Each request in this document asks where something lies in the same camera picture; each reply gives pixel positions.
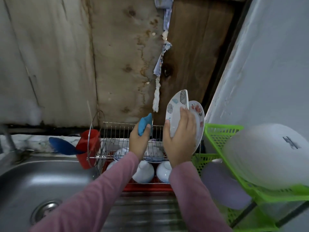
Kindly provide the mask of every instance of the drain strainer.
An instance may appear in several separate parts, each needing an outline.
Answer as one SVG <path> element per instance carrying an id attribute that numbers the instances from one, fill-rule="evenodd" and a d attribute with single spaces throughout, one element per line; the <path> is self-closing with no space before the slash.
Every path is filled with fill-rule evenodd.
<path id="1" fill-rule="evenodd" d="M 32 225 L 42 220 L 47 216 L 52 210 L 58 207 L 62 201 L 60 199 L 49 200 L 41 203 L 39 206 L 34 209 L 32 212 L 30 222 Z"/>

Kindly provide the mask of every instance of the person's left hand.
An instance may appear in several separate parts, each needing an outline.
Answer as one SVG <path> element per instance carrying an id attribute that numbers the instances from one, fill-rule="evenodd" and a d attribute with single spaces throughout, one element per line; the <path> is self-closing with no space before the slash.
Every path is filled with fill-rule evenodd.
<path id="1" fill-rule="evenodd" d="M 134 129 L 130 133 L 129 139 L 129 151 L 133 152 L 139 161 L 143 160 L 148 141 L 150 137 L 151 125 L 147 124 L 142 136 L 138 135 L 138 123 L 134 126 Z"/>

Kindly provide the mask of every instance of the pink sleeve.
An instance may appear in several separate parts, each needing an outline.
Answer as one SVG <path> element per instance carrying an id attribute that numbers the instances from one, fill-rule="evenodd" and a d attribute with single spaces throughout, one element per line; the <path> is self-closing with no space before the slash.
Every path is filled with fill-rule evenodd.
<path id="1" fill-rule="evenodd" d="M 173 168 L 169 181 L 190 232 L 232 232 L 191 162 Z"/>
<path id="2" fill-rule="evenodd" d="M 126 154 L 83 191 L 61 204 L 30 232 L 99 232 L 111 207 L 137 170 L 133 152 Z"/>

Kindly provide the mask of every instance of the forearm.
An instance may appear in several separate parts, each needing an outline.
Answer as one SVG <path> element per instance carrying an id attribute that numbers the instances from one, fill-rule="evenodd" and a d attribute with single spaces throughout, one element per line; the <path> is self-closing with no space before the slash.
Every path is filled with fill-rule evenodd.
<path id="1" fill-rule="evenodd" d="M 136 155 L 129 152 L 83 191 L 35 224 L 30 232 L 99 232 L 138 164 Z"/>
<path id="2" fill-rule="evenodd" d="M 189 231 L 232 232 L 191 162 L 173 168 L 169 181 Z"/>

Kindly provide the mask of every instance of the stainless steel sink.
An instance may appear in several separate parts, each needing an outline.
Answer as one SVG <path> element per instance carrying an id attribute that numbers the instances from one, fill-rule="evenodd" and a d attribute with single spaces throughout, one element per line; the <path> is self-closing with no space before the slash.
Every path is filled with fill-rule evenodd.
<path id="1" fill-rule="evenodd" d="M 72 158 L 31 157 L 12 166 L 0 166 L 0 230 L 27 231 L 97 177 L 96 169 L 83 170 Z"/>

